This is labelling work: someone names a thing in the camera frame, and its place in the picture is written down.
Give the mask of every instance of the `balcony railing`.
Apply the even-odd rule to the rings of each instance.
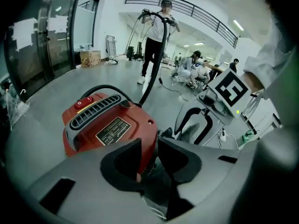
[[[82,8],[88,9],[89,3],[90,3],[90,1],[84,2],[84,3],[80,4],[80,5],[78,5],[78,7],[82,7]]]
[[[162,0],[126,0],[125,4],[147,4],[153,6],[161,6]],[[185,0],[171,0],[172,9],[180,13],[186,14],[194,19],[207,25],[213,29],[220,36],[222,36],[230,45],[234,48],[237,44],[238,37],[232,33],[221,21],[215,18],[213,15],[205,11],[204,9],[187,2]]]

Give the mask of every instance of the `concrete floor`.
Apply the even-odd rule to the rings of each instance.
[[[30,109],[13,127],[6,143],[6,168],[11,180],[20,188],[26,189],[37,178],[65,159],[62,131],[62,113],[75,103],[88,89],[99,84],[114,85],[123,90],[133,101],[139,102],[150,79],[152,66],[144,85],[138,85],[142,69],[141,62],[121,61],[118,65],[98,65],[92,68],[79,68],[53,80],[40,89],[29,100]],[[194,97],[191,90],[177,83],[171,77],[171,70],[162,68],[163,84],[180,91],[190,100]],[[114,94],[112,90],[102,90]],[[174,128],[176,117],[185,101],[177,92],[166,90],[156,79],[144,110],[157,122],[160,130]],[[205,123],[202,116],[192,116],[186,126],[196,122]],[[241,119],[234,120],[226,127],[241,144],[241,136],[249,130]],[[208,144],[218,147],[216,135]],[[233,138],[222,143],[226,149],[236,149]]]

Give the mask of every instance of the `vacuum hose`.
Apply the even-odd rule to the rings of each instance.
[[[151,76],[151,79],[150,79],[150,81],[149,81],[149,85],[148,85],[148,87],[147,87],[145,93],[143,94],[143,96],[141,97],[141,100],[139,101],[139,104],[140,104],[140,105],[143,105],[143,104],[144,104],[145,100],[147,99],[147,97],[148,97],[149,94],[150,94],[150,90],[152,89],[152,87],[153,87],[153,85],[154,85],[155,79],[156,79],[156,77],[157,77],[157,74],[158,74],[158,71],[159,71],[159,68],[160,68],[160,65],[159,65],[159,64],[161,63],[161,61],[162,61],[162,59],[163,59],[163,52],[164,52],[165,43],[166,43],[166,38],[167,38],[167,25],[166,25],[166,21],[165,21],[165,19],[164,19],[161,15],[159,15],[158,13],[150,13],[150,12],[144,12],[144,13],[142,13],[142,14],[138,17],[138,19],[137,19],[137,21],[136,21],[134,27],[136,27],[137,22],[138,22],[143,16],[146,16],[146,15],[155,15],[155,16],[157,16],[158,18],[161,19],[161,21],[162,21],[162,23],[163,23],[163,25],[164,25],[164,34],[163,34],[161,50],[160,50],[159,57],[158,57],[158,60],[157,60],[156,68],[155,68],[155,70],[154,70],[154,73],[153,73],[152,76]]]
[[[95,93],[96,91],[98,90],[101,90],[101,89],[111,89],[111,90],[115,90],[117,92],[119,92],[121,95],[123,95],[128,101],[130,102],[133,102],[129,96],[127,96],[123,91],[121,91],[120,89],[116,88],[115,86],[113,85],[109,85],[109,84],[101,84],[101,85],[97,85],[91,89],[89,89],[87,92],[84,93],[84,95],[80,98],[80,99],[83,99],[85,97],[88,97],[90,96],[92,93]]]

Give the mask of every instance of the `red button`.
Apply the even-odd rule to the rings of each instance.
[[[86,97],[86,98],[83,98],[83,99],[79,100],[74,106],[75,106],[76,110],[81,110],[85,106],[89,105],[91,102],[93,102],[93,98],[92,97]]]

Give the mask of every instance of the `cardboard box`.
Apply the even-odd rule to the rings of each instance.
[[[101,51],[81,51],[80,52],[81,67],[93,67],[101,61]]]

